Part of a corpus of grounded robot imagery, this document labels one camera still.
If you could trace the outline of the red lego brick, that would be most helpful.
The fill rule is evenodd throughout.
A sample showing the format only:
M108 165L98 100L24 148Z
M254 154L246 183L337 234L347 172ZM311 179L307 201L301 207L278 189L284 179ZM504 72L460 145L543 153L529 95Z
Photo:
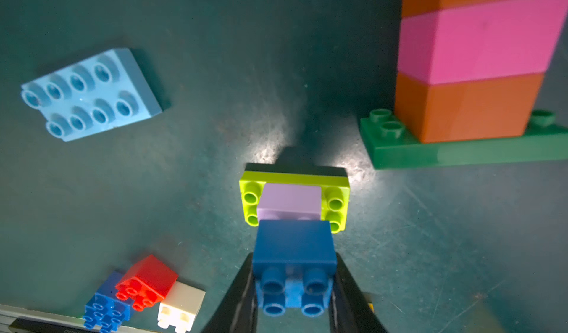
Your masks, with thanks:
M134 264L115 285L115 297L133 300L133 309L142 312L163 301L179 274L153 255Z

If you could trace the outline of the lime green lego plate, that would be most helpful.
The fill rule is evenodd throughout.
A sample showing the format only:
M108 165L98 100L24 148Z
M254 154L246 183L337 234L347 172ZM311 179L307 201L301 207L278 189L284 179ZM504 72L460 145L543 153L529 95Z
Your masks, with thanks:
M259 225L257 206L266 184L295 184L320 187L322 190L321 220L330 223L333 234L346 229L351 192L348 177L245 171L239 180L239 187L245 222L249 226L256 227Z

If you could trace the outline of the dark green lego plate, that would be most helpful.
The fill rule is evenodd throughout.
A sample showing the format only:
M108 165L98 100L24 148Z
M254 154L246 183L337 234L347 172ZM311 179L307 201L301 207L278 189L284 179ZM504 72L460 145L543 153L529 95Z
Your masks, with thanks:
M525 134L512 138L423 144L388 109L361 119L360 132L376 170L567 159L567 128L547 110L534 110Z

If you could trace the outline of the pink lego brick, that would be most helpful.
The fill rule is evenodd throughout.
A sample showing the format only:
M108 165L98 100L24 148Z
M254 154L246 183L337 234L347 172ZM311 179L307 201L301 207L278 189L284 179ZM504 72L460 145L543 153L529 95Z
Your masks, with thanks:
M545 72L567 0L502 0L404 18L397 69L427 84Z

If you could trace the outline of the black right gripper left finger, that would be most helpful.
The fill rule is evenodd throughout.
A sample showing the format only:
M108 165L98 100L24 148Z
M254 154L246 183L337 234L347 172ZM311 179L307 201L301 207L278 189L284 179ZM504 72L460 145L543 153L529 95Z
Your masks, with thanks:
M256 333L257 295L250 252L202 333Z

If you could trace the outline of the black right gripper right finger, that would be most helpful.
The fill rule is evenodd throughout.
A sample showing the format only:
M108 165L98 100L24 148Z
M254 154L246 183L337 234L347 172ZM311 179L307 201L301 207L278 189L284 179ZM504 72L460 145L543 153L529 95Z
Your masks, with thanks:
M328 306L330 332L387 333L337 252L337 271Z

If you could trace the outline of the purple lego brick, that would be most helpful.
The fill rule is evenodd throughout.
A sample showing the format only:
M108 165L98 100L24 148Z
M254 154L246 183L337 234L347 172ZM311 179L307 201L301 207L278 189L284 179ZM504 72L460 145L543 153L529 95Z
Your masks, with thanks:
M320 221L322 190L318 186L266 184L257 206L262 220Z

